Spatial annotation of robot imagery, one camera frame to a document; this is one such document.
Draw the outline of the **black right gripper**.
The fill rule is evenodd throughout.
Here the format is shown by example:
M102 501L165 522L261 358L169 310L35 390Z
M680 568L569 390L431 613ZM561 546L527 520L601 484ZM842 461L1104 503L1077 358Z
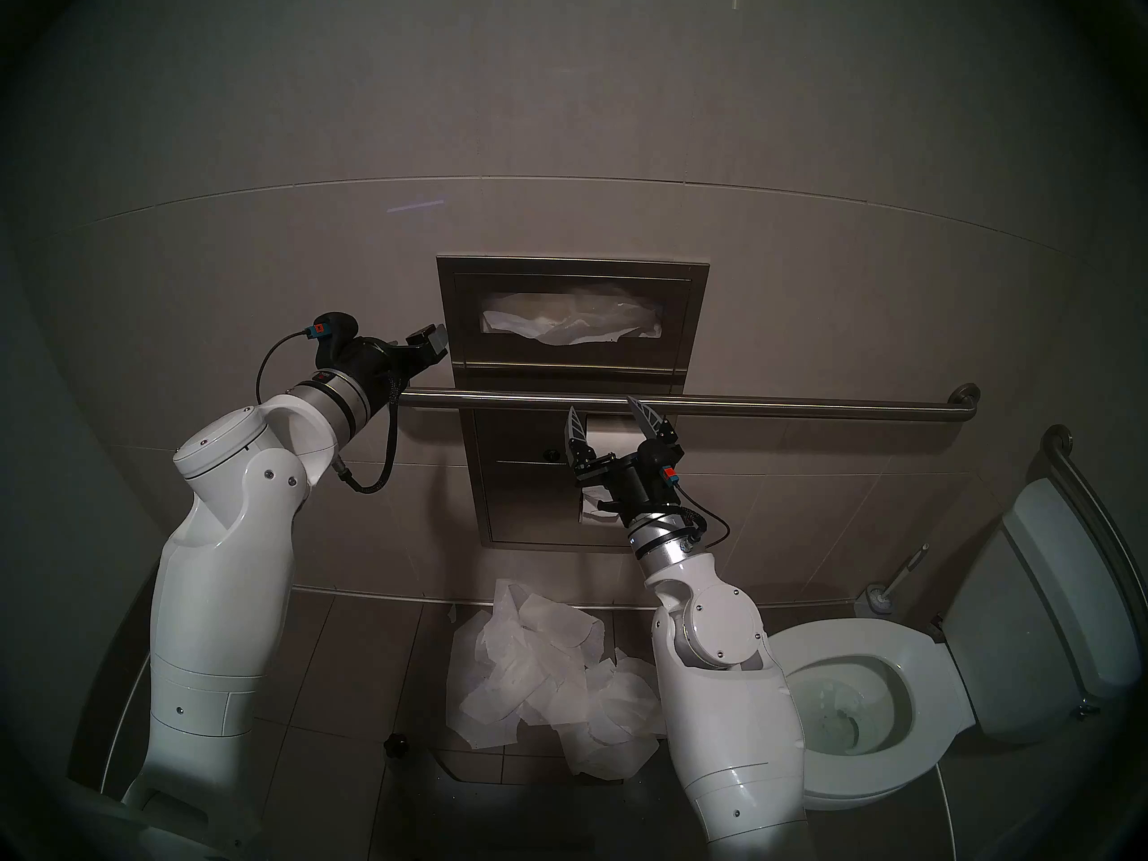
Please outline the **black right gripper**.
M676 432L668 419L633 396L626 396L626 402L646 439L676 442ZM619 514L623 521L668 514L667 449L639 449L621 458L613 453L597 457L574 406L566 417L564 443L577 487L603 488L607 492L608 501L603 501L605 511Z

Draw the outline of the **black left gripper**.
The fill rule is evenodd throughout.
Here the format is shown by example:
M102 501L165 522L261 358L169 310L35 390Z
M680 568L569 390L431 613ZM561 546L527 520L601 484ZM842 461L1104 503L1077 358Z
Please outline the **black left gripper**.
M391 402L410 381L439 364L449 352L445 324L434 324L409 335L405 344L377 338L351 340L351 378L366 402Z

